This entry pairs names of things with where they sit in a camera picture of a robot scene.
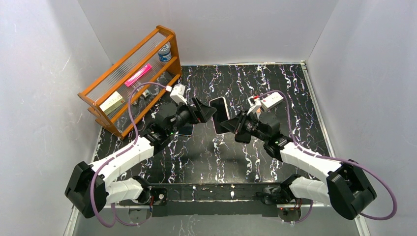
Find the black phone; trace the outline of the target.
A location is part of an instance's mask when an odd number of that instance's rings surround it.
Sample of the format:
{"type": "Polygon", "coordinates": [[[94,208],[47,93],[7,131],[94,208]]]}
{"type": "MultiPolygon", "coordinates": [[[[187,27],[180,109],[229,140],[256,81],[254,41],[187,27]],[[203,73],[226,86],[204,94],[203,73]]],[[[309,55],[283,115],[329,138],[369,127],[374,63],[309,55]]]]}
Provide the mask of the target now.
{"type": "Polygon", "coordinates": [[[192,124],[186,124],[185,126],[179,128],[178,135],[179,136],[185,136],[185,137],[191,137],[193,134],[194,125],[192,124]]]}

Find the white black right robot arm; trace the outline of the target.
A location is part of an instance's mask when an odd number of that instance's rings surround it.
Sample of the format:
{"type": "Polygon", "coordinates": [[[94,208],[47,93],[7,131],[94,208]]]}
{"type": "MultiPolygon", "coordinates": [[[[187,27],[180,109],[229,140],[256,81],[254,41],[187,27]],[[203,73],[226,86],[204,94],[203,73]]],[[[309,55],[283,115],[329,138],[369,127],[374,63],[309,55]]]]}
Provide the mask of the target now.
{"type": "Polygon", "coordinates": [[[269,156],[299,167],[315,179],[293,175],[281,183],[280,195],[286,199],[311,199],[330,205],[342,217],[353,220],[376,197],[376,191],[355,161],[342,163],[307,154],[293,139],[280,132],[280,122],[271,112],[260,116],[241,111],[237,117],[221,121],[222,128],[235,135],[238,143],[249,143],[252,137],[264,142],[269,156]]]}

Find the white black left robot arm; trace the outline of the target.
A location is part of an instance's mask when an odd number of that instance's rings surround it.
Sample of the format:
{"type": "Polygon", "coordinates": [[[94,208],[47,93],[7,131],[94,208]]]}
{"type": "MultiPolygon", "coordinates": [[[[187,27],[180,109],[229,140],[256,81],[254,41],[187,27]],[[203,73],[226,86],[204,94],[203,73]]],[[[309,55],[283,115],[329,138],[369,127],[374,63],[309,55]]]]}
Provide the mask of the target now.
{"type": "Polygon", "coordinates": [[[206,123],[216,112],[197,98],[192,102],[161,105],[154,121],[134,141],[101,160],[78,163],[65,189],[66,198],[85,218],[97,217],[107,204],[138,200],[144,185],[134,178],[118,181],[118,177],[162,151],[182,127],[206,123]]]}

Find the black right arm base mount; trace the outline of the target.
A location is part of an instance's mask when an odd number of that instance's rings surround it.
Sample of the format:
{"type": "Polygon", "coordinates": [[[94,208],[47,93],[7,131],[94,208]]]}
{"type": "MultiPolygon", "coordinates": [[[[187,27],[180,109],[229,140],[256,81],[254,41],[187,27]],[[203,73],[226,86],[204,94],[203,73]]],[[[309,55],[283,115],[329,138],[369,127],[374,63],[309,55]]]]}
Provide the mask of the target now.
{"type": "Polygon", "coordinates": [[[265,187],[261,192],[256,192],[255,196],[264,205],[279,205],[287,202],[281,187],[265,187]]]}

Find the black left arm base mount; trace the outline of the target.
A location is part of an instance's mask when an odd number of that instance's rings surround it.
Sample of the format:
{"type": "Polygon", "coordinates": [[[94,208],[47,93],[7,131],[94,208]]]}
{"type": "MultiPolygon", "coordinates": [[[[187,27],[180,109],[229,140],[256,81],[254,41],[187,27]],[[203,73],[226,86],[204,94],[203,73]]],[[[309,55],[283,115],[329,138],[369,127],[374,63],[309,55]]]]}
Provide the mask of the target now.
{"type": "Polygon", "coordinates": [[[152,206],[165,206],[167,204],[168,190],[166,188],[152,188],[149,193],[152,206]]]}

